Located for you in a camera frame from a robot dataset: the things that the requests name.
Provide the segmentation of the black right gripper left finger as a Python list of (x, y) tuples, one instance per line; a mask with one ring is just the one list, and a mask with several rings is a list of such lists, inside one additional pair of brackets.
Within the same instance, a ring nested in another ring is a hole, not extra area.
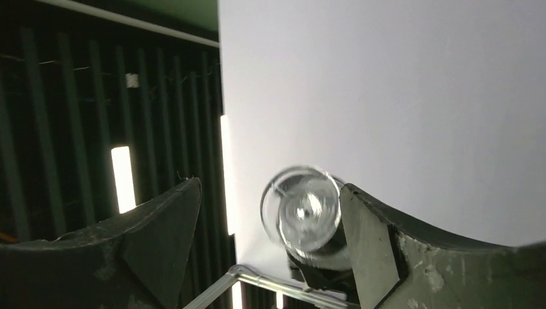
[(47, 241), (1, 246), (2, 308), (176, 308), (200, 210), (191, 178)]

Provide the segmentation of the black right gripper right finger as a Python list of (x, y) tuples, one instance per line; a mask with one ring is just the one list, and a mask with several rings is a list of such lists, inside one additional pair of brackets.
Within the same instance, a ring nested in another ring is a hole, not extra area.
[(442, 230), (353, 184), (340, 193), (361, 308), (544, 308), (545, 244), (495, 245)]

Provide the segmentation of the clear glass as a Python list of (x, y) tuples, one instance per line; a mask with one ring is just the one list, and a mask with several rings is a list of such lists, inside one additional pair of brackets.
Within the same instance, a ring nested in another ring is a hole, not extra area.
[(345, 271), (351, 262), (341, 219), (344, 181), (323, 169), (293, 165), (266, 185), (262, 226), (270, 240), (296, 261), (314, 268)]

